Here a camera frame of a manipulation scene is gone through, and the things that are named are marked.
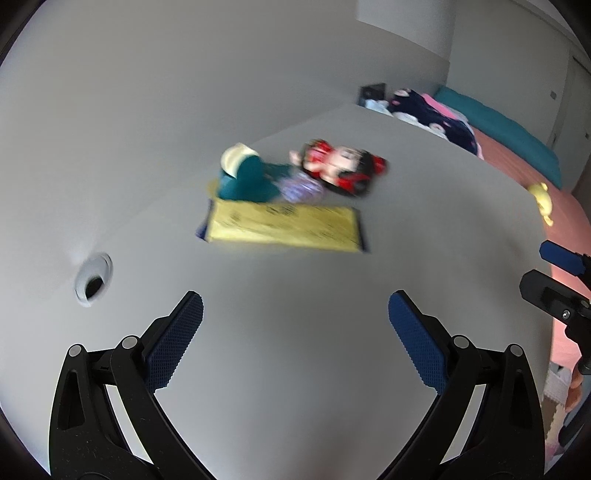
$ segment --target yellow toy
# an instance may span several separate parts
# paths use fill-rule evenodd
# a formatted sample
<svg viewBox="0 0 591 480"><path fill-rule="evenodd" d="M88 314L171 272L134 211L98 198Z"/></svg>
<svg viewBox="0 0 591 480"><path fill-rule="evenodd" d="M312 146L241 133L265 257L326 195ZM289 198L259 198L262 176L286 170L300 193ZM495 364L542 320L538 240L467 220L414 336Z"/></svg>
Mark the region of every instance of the yellow toy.
<svg viewBox="0 0 591 480"><path fill-rule="evenodd" d="M548 193L548 186L543 182L536 183L534 185L530 185L527 188L527 191L535 197L536 201L538 202L540 213L548 226L554 225L554 222L550 219L550 214L552 213L552 199Z"/></svg>

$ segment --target dark blue blanket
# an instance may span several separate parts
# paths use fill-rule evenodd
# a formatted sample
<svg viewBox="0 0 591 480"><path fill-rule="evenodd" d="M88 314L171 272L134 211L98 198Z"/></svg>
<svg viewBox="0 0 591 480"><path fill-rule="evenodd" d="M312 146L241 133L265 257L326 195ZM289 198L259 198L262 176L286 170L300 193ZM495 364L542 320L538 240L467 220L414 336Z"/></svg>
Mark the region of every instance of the dark blue blanket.
<svg viewBox="0 0 591 480"><path fill-rule="evenodd" d="M450 142L474 155L478 154L476 138L468 126L461 120L442 115L414 90L397 90L388 105L388 111L390 113L403 112L412 115L420 124L445 133Z"/></svg>

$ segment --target bed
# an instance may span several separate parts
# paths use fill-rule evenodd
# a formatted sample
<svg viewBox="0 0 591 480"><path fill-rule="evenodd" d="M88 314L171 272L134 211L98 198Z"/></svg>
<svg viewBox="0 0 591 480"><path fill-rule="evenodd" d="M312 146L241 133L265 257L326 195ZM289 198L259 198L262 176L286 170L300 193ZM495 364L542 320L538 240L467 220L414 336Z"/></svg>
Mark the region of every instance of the bed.
<svg viewBox="0 0 591 480"><path fill-rule="evenodd" d="M574 252L591 254L591 225L577 200L570 193L560 190L558 158L515 121L445 86L433 98L401 89L394 92L393 98L385 101L385 84L370 85L361 88L358 103L431 131L470 151L465 140L454 140L450 135L453 132L448 128L451 125L446 122L450 117L461 119L470 131L464 133L476 142L477 148L473 148L471 153L478 155L481 161L486 161L523 187L542 182L548 186L553 202L551 218L554 224L548 226L540 216L547 238ZM432 122L437 122L435 126L441 131L434 129ZM578 278L553 265L551 271L557 281L587 297L591 296L591 292ZM551 361L572 371L580 358L580 352L577 345L566 338L564 328L562 322L554 321Z"/></svg>
<svg viewBox="0 0 591 480"><path fill-rule="evenodd" d="M554 206L552 211L554 225L546 225L541 217L540 222L544 225L548 240L552 240L573 252L591 254L591 225L578 201L570 193L557 189L534 167L504 145L476 128L474 128L474 133L482 147L482 154L487 163L522 186L542 181L547 183ZM557 281L577 290L586 297L591 296L591 292L578 278L553 265L551 265L551 269L552 277ZM577 345L566 338L564 334L564 324L555 320L551 360L572 370L579 358L580 353Z"/></svg>

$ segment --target doll face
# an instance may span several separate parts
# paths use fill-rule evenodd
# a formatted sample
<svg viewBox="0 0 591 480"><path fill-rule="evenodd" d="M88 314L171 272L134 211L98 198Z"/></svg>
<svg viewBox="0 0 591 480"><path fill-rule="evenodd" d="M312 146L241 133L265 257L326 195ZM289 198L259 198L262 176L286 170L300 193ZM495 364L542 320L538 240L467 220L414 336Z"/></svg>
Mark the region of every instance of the doll face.
<svg viewBox="0 0 591 480"><path fill-rule="evenodd" d="M326 163L343 171L356 171L360 157L357 150L339 147L327 156Z"/></svg>

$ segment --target stuffed toy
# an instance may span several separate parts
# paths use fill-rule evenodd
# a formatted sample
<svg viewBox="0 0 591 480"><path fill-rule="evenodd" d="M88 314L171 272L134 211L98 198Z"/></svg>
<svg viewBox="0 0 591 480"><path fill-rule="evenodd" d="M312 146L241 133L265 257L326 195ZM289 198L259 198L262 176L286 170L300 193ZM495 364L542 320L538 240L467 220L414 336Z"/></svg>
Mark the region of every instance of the stuffed toy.
<svg viewBox="0 0 591 480"><path fill-rule="evenodd" d="M536 183L527 188L534 197L535 201L538 202L538 208L540 209L540 215L544 218L544 221L548 226L554 225L554 221L550 219L552 213L552 199L548 193L548 186L545 183Z"/></svg>
<svg viewBox="0 0 591 480"><path fill-rule="evenodd" d="M290 151L290 161L337 193L361 196L369 191L375 176L386 171L386 161L365 150L332 147L312 140L301 152Z"/></svg>
<svg viewBox="0 0 591 480"><path fill-rule="evenodd" d="M264 163L244 144L228 148L222 155L217 197L222 200L269 202L279 195L275 182L289 175L289 165Z"/></svg>

